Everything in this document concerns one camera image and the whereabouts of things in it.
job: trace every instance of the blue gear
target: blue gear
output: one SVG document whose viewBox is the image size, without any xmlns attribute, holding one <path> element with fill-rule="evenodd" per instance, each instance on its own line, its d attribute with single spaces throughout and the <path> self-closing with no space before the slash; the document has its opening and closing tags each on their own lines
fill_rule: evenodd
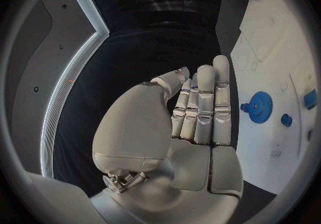
<svg viewBox="0 0 321 224">
<path fill-rule="evenodd" d="M 257 92 L 251 98 L 248 111 L 250 119 L 255 123 L 266 122 L 272 114 L 273 101 L 268 93 Z"/>
</svg>

